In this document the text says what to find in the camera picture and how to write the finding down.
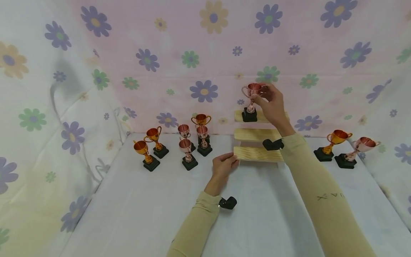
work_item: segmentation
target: trophy cup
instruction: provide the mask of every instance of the trophy cup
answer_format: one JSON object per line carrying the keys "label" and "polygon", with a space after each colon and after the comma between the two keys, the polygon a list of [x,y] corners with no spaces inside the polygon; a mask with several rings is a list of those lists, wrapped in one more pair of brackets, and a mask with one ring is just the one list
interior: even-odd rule
{"label": "trophy cup", "polygon": [[[188,125],[186,124],[179,125],[177,130],[178,130],[178,133],[180,133],[180,140],[188,139],[189,137],[191,137],[190,128],[188,127]],[[193,143],[191,143],[191,151],[194,151],[195,149],[196,147],[194,146]]]}
{"label": "trophy cup", "polygon": [[144,168],[148,169],[149,171],[153,171],[155,168],[157,168],[157,166],[160,164],[160,161],[158,161],[155,157],[153,157],[152,155],[148,154],[148,146],[147,143],[144,141],[138,141],[138,142],[134,142],[134,150],[141,154],[144,155]]}
{"label": "trophy cup", "polygon": [[191,170],[199,163],[197,162],[196,158],[191,154],[191,146],[192,143],[188,139],[182,139],[178,145],[183,153],[185,153],[185,157],[182,158],[182,164],[186,170]]}
{"label": "trophy cup", "polygon": [[258,94],[261,95],[262,94],[262,90],[264,90],[263,88],[265,88],[265,86],[262,86],[260,84],[256,84],[256,83],[251,83],[248,86],[243,86],[241,88],[241,92],[250,99],[250,104],[247,107],[244,107],[244,111],[242,112],[242,120],[244,122],[253,122],[253,121],[257,121],[257,112],[256,109],[254,107],[254,100],[251,99],[251,95],[252,94]]}
{"label": "trophy cup", "polygon": [[357,153],[368,152],[369,150],[379,146],[381,142],[376,142],[368,137],[361,137],[354,142],[354,151],[351,153],[342,153],[339,156],[335,156],[337,164],[342,169],[354,169],[354,165],[357,164]]}
{"label": "trophy cup", "polygon": [[341,144],[345,140],[349,139],[352,135],[352,133],[347,134],[342,130],[334,130],[333,133],[327,136],[327,140],[328,142],[330,142],[330,145],[326,147],[320,147],[317,150],[314,150],[315,156],[320,162],[331,162],[332,157],[334,156],[332,152],[332,147],[334,145]]}
{"label": "trophy cup", "polygon": [[199,136],[199,139],[201,142],[199,142],[199,147],[197,148],[197,151],[202,155],[202,156],[207,156],[211,151],[211,145],[210,141],[206,141],[206,138],[208,137],[210,140],[210,137],[208,135],[208,128],[206,126],[198,126],[197,127],[197,135]]}
{"label": "trophy cup", "polygon": [[143,141],[146,143],[151,143],[151,142],[155,142],[155,147],[153,148],[154,150],[154,154],[158,157],[158,158],[163,158],[168,152],[169,150],[167,149],[167,147],[165,147],[164,145],[162,145],[161,143],[158,142],[158,138],[160,137],[160,133],[161,133],[161,127],[158,126],[157,128],[150,128],[149,130],[147,130],[147,136],[145,136],[143,138]]}

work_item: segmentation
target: white table surface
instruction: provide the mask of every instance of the white table surface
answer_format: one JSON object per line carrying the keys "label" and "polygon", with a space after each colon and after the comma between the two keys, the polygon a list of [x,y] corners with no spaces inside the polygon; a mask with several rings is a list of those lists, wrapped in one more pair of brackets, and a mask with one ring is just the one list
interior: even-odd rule
{"label": "white table surface", "polygon": [[[211,160],[238,145],[232,136],[211,136],[213,151],[207,157],[195,151],[199,165],[187,171],[181,164],[184,154],[178,135],[162,134],[160,142],[170,152],[149,172],[143,168],[143,156],[133,150],[133,140],[143,136],[127,138],[61,257],[165,256],[211,177]],[[324,138],[306,140],[313,150],[328,144]],[[334,146],[333,152],[338,155],[351,149],[345,142]],[[358,157],[357,162],[353,170],[340,169],[335,160],[324,165],[342,188],[377,256],[410,256],[411,233]],[[323,256],[284,163],[242,161],[222,193],[226,199],[229,196],[238,204],[232,211],[220,211],[203,257]]]}

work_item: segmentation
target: wooden plank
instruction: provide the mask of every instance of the wooden plank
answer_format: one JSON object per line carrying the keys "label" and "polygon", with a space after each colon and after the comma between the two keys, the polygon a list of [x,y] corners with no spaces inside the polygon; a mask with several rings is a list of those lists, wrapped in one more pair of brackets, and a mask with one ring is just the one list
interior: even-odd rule
{"label": "wooden plank", "polygon": [[260,147],[234,146],[234,154],[239,160],[253,162],[283,162],[279,150],[267,151]]}
{"label": "wooden plank", "polygon": [[262,142],[266,139],[275,141],[281,138],[278,130],[242,129],[234,130],[234,139],[248,142]]}

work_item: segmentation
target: arm sleeve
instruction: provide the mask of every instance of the arm sleeve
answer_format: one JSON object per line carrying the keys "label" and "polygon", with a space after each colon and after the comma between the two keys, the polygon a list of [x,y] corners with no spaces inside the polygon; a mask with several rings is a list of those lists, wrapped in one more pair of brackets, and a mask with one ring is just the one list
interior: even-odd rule
{"label": "arm sleeve", "polygon": [[220,196],[201,192],[171,243],[167,257],[199,257],[219,213]]}
{"label": "arm sleeve", "polygon": [[299,134],[284,137],[290,168],[326,257],[374,257],[342,190]]}

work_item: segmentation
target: black trophy base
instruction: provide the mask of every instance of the black trophy base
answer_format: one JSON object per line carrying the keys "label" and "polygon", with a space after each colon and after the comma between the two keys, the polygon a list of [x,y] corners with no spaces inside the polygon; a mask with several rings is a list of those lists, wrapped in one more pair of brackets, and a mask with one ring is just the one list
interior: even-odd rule
{"label": "black trophy base", "polygon": [[186,162],[185,157],[182,158],[182,164],[184,165],[184,168],[188,171],[199,164],[196,158],[194,158],[194,156],[191,156],[191,158],[192,160],[190,162]]}
{"label": "black trophy base", "polygon": [[169,152],[169,150],[167,149],[165,145],[163,145],[163,148],[160,151],[157,151],[155,147],[153,148],[153,150],[154,150],[155,156],[157,156],[160,159],[166,156],[166,154]]}
{"label": "black trophy base", "polygon": [[242,120],[244,122],[256,122],[257,121],[257,111],[254,113],[248,113],[247,107],[244,107],[244,111],[241,113]]}
{"label": "black trophy base", "polygon": [[211,145],[208,144],[207,148],[201,148],[201,145],[199,145],[199,147],[197,148],[197,151],[202,155],[202,156],[207,156],[211,151]]}
{"label": "black trophy base", "polygon": [[332,157],[334,156],[333,152],[330,154],[325,154],[323,152],[324,147],[320,147],[317,150],[314,150],[314,154],[320,162],[331,162]]}
{"label": "black trophy base", "polygon": [[338,167],[340,167],[341,169],[354,169],[354,166],[357,164],[357,161],[347,161],[344,158],[344,155],[345,153],[342,153],[339,156],[334,157],[334,159],[337,161]]}
{"label": "black trophy base", "polygon": [[144,168],[148,169],[150,172],[152,172],[153,170],[155,170],[155,168],[157,168],[158,165],[160,165],[160,161],[157,160],[154,156],[150,155],[151,158],[153,158],[153,161],[151,163],[146,163],[145,160],[143,160],[144,163]]}

